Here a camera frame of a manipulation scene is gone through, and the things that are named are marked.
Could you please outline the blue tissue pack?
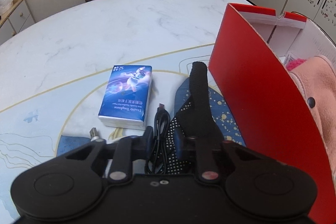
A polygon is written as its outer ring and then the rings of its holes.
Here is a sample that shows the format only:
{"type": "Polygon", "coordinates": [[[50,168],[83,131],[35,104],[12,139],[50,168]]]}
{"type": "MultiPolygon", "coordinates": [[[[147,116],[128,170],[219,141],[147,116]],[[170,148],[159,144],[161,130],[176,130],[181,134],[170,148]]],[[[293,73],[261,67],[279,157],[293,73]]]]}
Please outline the blue tissue pack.
{"type": "Polygon", "coordinates": [[[143,130],[146,128],[152,66],[115,65],[111,71],[98,112],[108,127],[143,130]]]}

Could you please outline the pink strawberry plush ball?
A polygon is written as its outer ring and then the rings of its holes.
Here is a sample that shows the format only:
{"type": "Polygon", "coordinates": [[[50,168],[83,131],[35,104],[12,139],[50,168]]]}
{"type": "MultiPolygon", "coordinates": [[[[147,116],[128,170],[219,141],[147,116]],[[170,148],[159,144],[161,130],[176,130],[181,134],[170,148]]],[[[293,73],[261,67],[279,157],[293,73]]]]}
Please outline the pink strawberry plush ball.
{"type": "Polygon", "coordinates": [[[289,61],[285,67],[288,71],[292,71],[293,69],[295,69],[296,67],[300,66],[301,64],[303,64],[306,61],[306,59],[294,59],[289,61]]]}

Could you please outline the blue illustrated table mat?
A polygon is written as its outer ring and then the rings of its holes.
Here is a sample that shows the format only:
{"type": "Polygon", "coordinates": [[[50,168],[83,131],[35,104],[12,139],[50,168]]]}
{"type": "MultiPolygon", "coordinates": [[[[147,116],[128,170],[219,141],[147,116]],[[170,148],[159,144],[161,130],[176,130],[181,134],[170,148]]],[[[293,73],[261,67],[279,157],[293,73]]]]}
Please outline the blue illustrated table mat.
{"type": "MultiPolygon", "coordinates": [[[[147,123],[159,105],[174,114],[189,97],[184,81],[195,61],[208,63],[213,45],[193,47],[140,60],[153,69],[147,123]]],[[[23,171],[55,157],[67,140],[90,138],[90,130],[109,142],[139,130],[106,127],[98,118],[110,71],[64,84],[1,112],[1,223],[18,213],[10,197],[13,180],[23,171]]]]}

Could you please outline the red white storage box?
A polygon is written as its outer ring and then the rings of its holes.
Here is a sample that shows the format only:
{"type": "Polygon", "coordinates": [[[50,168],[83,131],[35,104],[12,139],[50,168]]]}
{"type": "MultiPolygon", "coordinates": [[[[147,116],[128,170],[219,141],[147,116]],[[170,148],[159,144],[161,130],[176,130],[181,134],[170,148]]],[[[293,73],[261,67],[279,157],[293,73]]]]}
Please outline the red white storage box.
{"type": "Polygon", "coordinates": [[[335,223],[335,170],[316,122],[285,65],[327,57],[335,68],[335,45],[307,17],[230,3],[209,62],[245,145],[308,173],[317,184],[310,216],[335,223]]]}

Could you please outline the low wooden sideboard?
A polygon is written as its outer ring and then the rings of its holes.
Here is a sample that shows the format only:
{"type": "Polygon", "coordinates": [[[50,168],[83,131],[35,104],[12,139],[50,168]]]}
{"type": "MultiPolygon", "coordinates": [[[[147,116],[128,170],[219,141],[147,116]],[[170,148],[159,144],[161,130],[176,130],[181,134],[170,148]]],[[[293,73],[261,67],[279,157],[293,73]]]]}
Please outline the low wooden sideboard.
{"type": "Polygon", "coordinates": [[[1,0],[0,44],[36,23],[26,0],[1,0]]]}

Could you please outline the pink fleece hat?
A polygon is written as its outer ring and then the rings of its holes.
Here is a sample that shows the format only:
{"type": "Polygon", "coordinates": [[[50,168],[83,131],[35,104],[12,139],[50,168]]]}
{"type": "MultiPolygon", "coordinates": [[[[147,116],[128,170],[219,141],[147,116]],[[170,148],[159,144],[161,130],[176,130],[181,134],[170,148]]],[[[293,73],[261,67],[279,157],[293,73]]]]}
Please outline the pink fleece hat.
{"type": "Polygon", "coordinates": [[[289,71],[310,109],[325,145],[331,170],[335,170],[335,68],[318,55],[289,71]]]}

